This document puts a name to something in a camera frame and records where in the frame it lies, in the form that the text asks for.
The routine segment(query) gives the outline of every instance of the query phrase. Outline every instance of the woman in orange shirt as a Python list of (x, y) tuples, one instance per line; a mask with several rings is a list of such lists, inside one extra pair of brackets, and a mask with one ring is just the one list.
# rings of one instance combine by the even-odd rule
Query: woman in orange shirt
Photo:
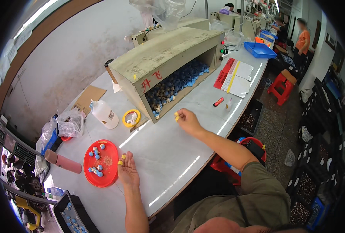
[(310, 32), (307, 30), (307, 22), (304, 19), (297, 19), (297, 23), (302, 33), (299, 35), (296, 48), (294, 49), (293, 61), (296, 64), (296, 68), (300, 70), (306, 63), (306, 54), (310, 47)]

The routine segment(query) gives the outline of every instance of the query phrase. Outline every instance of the red plastic plate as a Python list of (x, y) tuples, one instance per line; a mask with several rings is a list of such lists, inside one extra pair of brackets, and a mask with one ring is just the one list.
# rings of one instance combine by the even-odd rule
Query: red plastic plate
[[(101, 149), (100, 145), (104, 144), (105, 149)], [(95, 155), (89, 156), (89, 152), (92, 151), (93, 147), (97, 147), (99, 150), (100, 159), (96, 160)], [(83, 160), (83, 170), (85, 171), (86, 179), (88, 182), (96, 187), (104, 188), (112, 184), (117, 178), (117, 163), (118, 163), (118, 151), (117, 147), (109, 140), (101, 139), (98, 140), (88, 148), (86, 151), (85, 158)], [(93, 172), (89, 172), (89, 167), (97, 167), (98, 165), (103, 166), (103, 176), (99, 177)]]

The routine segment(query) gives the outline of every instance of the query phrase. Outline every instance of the pink thermos bottle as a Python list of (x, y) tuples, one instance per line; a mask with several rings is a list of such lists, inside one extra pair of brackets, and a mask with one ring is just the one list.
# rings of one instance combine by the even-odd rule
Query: pink thermos bottle
[(44, 158), (59, 167), (62, 167), (63, 169), (66, 169), (68, 171), (75, 172), (77, 174), (82, 172), (82, 165), (80, 163), (77, 163), (75, 161), (72, 161), (68, 158), (65, 158), (64, 156), (61, 156), (50, 149), (46, 150), (46, 153), (44, 154)]

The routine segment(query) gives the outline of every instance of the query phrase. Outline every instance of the hand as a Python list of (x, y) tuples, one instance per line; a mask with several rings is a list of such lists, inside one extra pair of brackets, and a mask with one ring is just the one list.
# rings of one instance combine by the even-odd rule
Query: hand
[(123, 165), (118, 164), (118, 177), (123, 186), (139, 188), (140, 177), (136, 170), (134, 155), (131, 152), (123, 153), (126, 158), (121, 158)]
[(180, 109), (177, 111), (179, 114), (178, 124), (179, 126), (191, 136), (198, 138), (206, 130), (200, 125), (197, 120), (196, 114), (188, 109)]

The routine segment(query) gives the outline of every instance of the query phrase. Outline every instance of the red lighter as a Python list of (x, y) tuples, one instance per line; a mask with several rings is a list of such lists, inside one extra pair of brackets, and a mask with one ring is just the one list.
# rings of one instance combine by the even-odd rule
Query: red lighter
[(217, 102), (215, 102), (215, 104), (213, 104), (214, 107), (218, 106), (220, 103), (222, 103), (224, 100), (224, 98), (220, 98)]

